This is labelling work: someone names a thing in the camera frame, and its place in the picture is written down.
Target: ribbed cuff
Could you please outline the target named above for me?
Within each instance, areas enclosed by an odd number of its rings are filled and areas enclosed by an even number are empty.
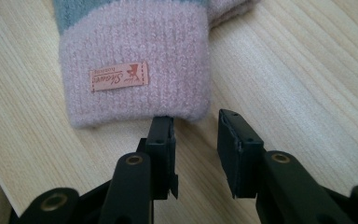
[[[62,31],[60,62],[74,127],[171,116],[201,119],[210,105],[206,8],[192,1],[115,1]],[[146,62],[149,84],[90,90],[89,71]]]

